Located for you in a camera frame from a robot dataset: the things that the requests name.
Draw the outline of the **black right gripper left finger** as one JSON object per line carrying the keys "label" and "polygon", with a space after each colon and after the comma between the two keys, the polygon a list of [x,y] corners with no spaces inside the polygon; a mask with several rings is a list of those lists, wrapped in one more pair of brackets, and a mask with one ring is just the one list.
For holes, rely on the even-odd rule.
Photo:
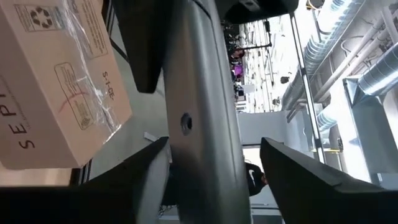
{"label": "black right gripper left finger", "polygon": [[74,186],[0,187],[0,224],[139,224],[156,220],[168,173],[161,137]]}

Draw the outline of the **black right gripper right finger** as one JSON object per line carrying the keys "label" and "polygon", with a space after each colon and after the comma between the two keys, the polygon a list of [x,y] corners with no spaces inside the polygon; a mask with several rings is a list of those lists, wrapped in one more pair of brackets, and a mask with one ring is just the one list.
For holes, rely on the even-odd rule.
{"label": "black right gripper right finger", "polygon": [[355,179],[271,138],[261,139],[260,157],[286,224],[398,224],[398,190]]}

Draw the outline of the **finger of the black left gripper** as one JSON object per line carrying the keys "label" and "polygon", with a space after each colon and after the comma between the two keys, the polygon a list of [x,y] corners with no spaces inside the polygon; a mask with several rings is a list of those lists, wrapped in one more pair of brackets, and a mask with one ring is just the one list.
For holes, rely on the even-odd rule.
{"label": "finger of the black left gripper", "polygon": [[215,0],[222,20],[245,24],[294,12],[299,0]]}
{"label": "finger of the black left gripper", "polygon": [[175,0],[113,0],[129,65],[140,93],[153,93],[165,58]]}

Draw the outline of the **brown Sephora cardboard box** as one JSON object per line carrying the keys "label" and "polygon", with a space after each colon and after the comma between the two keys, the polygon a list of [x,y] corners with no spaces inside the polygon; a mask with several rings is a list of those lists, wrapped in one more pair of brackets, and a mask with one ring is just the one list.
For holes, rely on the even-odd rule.
{"label": "brown Sephora cardboard box", "polygon": [[99,0],[0,0],[0,163],[86,164],[131,117]]}

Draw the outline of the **long ceiling light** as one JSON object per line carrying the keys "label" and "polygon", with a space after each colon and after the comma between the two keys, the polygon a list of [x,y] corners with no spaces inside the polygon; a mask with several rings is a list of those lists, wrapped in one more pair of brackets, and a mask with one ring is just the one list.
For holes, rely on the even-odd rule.
{"label": "long ceiling light", "polygon": [[318,156],[319,162],[321,162],[322,164],[325,164],[325,153],[324,153],[324,149],[323,149],[323,145],[322,145],[322,141],[321,141],[321,137],[320,137],[320,131],[318,128],[317,114],[316,114],[315,107],[313,104],[313,97],[312,97],[312,91],[310,89],[310,82],[308,80],[307,70],[306,70],[305,63],[304,63],[302,45],[301,45],[301,41],[300,41],[299,29],[298,29],[297,21],[295,18],[295,13],[291,12],[289,14],[289,17],[290,17],[290,23],[292,26],[292,33],[293,33],[293,37],[294,37],[295,48],[296,48],[296,52],[297,52],[298,66],[299,66],[299,70],[300,70],[299,73],[302,78],[303,91],[305,93],[305,99],[307,101],[307,110],[309,113],[310,122],[311,122],[311,126],[312,126],[312,131],[313,131],[313,141],[314,141],[315,149],[317,151],[317,156]]}

